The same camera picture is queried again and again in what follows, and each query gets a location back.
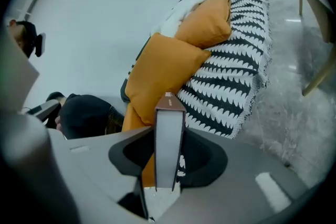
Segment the white object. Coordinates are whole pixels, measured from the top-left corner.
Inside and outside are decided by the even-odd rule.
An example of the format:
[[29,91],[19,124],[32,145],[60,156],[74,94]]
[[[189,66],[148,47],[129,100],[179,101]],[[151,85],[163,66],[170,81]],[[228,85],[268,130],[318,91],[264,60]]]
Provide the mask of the white object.
[[155,134],[156,187],[172,188],[179,165],[183,112],[158,110]]
[[291,204],[287,195],[281,190],[269,173],[261,173],[256,177],[256,182],[264,193],[274,213],[283,211]]
[[151,31],[151,36],[155,33],[160,33],[167,37],[174,37],[184,18],[204,1],[205,0],[181,0],[166,14],[162,22]]

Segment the person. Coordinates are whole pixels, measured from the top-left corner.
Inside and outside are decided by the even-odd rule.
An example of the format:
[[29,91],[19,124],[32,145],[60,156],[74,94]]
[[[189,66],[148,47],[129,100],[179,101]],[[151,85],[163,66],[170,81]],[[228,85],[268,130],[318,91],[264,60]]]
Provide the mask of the person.
[[67,139],[121,132],[124,117],[98,97],[88,94],[65,97],[60,92],[53,92],[46,101],[53,99],[59,102],[61,108],[57,117],[49,120],[55,120],[56,129]]
[[34,49],[36,56],[41,56],[43,38],[42,35],[36,34],[34,24],[13,19],[9,22],[8,32],[28,58]]

